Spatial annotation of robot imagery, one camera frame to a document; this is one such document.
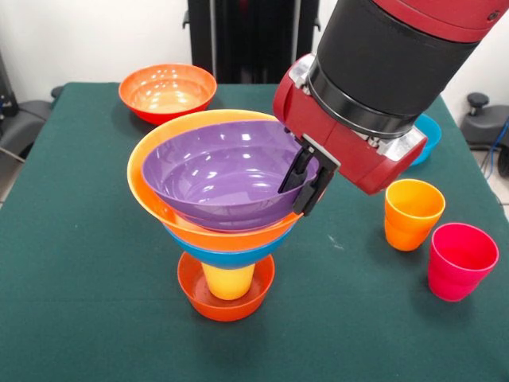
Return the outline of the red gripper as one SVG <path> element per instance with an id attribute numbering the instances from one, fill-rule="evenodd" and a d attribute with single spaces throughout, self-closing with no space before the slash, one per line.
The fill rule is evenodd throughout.
<path id="1" fill-rule="evenodd" d="M 303 186 L 293 212 L 304 216 L 312 212 L 335 173 L 369 195 L 378 193 L 413 163 L 427 142 L 413 125 L 397 134 L 358 126 L 364 121 L 384 122 L 386 117 L 341 95 L 341 108 L 352 116 L 345 119 L 323 103 L 319 88 L 328 89 L 328 81 L 317 58 L 306 54 L 282 77 L 273 102 L 275 117 L 301 147 L 278 193 Z"/>

